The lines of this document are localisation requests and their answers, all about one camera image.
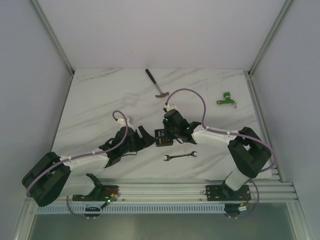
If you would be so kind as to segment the steel open-end wrench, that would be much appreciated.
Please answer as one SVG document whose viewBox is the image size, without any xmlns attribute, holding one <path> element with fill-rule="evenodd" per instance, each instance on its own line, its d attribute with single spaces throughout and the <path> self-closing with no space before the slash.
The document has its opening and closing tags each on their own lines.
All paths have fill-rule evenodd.
<svg viewBox="0 0 320 240">
<path fill-rule="evenodd" d="M 192 151 L 191 153 L 187 153 L 187 154 L 164 155 L 164 156 L 163 156 L 163 160 L 164 160 L 165 162 L 168 162 L 168 161 L 170 161 L 170 160 L 177 159 L 177 158 L 197 157 L 197 156 L 198 156 L 198 152 L 197 152 L 197 151 Z"/>
</svg>

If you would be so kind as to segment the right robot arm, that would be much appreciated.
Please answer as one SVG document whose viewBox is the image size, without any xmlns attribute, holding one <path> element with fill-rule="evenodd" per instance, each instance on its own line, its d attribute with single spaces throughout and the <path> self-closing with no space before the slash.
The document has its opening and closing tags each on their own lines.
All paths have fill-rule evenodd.
<svg viewBox="0 0 320 240">
<path fill-rule="evenodd" d="M 234 199 L 248 180 L 256 178 L 272 156 L 271 150 L 249 127 L 231 132 L 203 127 L 200 122 L 189 123 L 176 109 L 167 110 L 163 117 L 164 130 L 171 139 L 228 149 L 235 164 L 221 187 L 223 197 L 228 200 Z"/>
</svg>

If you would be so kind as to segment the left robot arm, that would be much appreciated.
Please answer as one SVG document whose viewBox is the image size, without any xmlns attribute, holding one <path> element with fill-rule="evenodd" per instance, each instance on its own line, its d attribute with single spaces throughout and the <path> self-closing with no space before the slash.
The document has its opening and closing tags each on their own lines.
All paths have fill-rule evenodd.
<svg viewBox="0 0 320 240">
<path fill-rule="evenodd" d="M 66 196 L 75 201 L 104 201 L 110 189 L 92 172 L 111 167 L 128 153 L 136 154 L 155 141 L 142 126 L 137 130 L 123 126 L 87 157 L 62 162 L 55 152 L 46 153 L 21 182 L 40 207 Z"/>
</svg>

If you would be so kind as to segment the claw hammer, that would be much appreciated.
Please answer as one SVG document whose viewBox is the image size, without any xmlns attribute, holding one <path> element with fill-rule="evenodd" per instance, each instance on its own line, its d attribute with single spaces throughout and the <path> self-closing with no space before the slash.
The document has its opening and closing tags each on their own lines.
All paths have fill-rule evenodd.
<svg viewBox="0 0 320 240">
<path fill-rule="evenodd" d="M 148 75 L 148 77 L 150 78 L 150 80 L 152 81 L 152 83 L 154 84 L 154 86 L 156 87 L 156 89 L 158 90 L 159 94 L 156 94 L 155 97 L 156 98 L 164 98 L 166 96 L 168 96 L 170 93 L 169 92 L 163 92 L 161 90 L 161 88 L 158 86 L 155 78 L 153 77 L 153 75 L 151 74 L 149 69 L 145 69 L 146 74 Z"/>
</svg>

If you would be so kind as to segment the aluminium frame rail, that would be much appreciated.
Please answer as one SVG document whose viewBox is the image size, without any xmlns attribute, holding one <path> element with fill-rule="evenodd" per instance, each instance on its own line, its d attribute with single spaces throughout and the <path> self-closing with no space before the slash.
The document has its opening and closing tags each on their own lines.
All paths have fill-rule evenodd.
<svg viewBox="0 0 320 240">
<path fill-rule="evenodd" d="M 57 52 L 60 60 L 62 61 L 64 67 L 68 71 L 68 73 L 73 77 L 75 74 L 75 70 L 73 69 L 60 41 L 58 40 L 54 29 L 52 28 L 43 8 L 41 7 L 40 3 L 38 0 L 29 0 L 29 3 L 31 7 L 33 8 L 36 16 L 39 19 L 40 24 L 44 28 L 46 34 L 48 35 L 51 43 L 53 44 L 53 47 L 55 51 Z"/>
</svg>

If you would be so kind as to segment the black fuse box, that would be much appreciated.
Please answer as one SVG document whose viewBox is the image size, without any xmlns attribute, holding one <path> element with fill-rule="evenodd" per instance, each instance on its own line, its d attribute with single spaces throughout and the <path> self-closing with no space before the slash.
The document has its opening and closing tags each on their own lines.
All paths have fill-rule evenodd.
<svg viewBox="0 0 320 240">
<path fill-rule="evenodd" d="M 173 145 L 173 140 L 168 137 L 168 134 L 164 129 L 156 129 L 154 134 L 156 147 L 168 147 Z"/>
</svg>

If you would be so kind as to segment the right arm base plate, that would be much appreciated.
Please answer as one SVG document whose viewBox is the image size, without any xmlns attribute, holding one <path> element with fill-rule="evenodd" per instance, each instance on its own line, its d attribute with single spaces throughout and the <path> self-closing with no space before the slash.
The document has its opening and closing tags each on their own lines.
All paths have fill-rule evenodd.
<svg viewBox="0 0 320 240">
<path fill-rule="evenodd" d="M 223 201 L 245 201 L 252 199 L 248 185 L 242 185 L 238 190 L 232 190 L 228 186 L 221 185 L 206 185 L 204 194 L 208 201 L 223 202 Z"/>
</svg>

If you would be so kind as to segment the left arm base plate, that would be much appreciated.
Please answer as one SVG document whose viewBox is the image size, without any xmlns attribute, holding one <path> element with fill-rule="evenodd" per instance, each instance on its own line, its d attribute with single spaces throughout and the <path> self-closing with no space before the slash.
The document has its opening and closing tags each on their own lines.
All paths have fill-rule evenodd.
<svg viewBox="0 0 320 240">
<path fill-rule="evenodd" d="M 91 193 L 87 195 L 74 195 L 73 201 L 84 201 L 84 202 L 105 202 L 111 198 L 112 194 L 117 194 L 119 187 L 117 185 L 102 185 L 96 186 Z"/>
</svg>

